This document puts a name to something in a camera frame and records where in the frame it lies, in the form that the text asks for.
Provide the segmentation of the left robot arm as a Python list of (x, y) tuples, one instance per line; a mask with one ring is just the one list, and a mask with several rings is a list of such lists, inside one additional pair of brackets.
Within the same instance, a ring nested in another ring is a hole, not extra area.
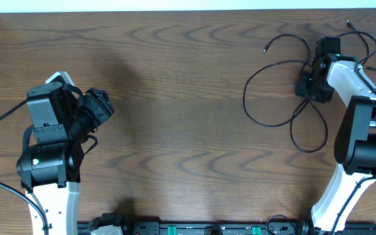
[(30, 202), (34, 234), (77, 234), (83, 143), (114, 113), (105, 90), (82, 92), (55, 72), (27, 92), (33, 124), (23, 134), (16, 170)]

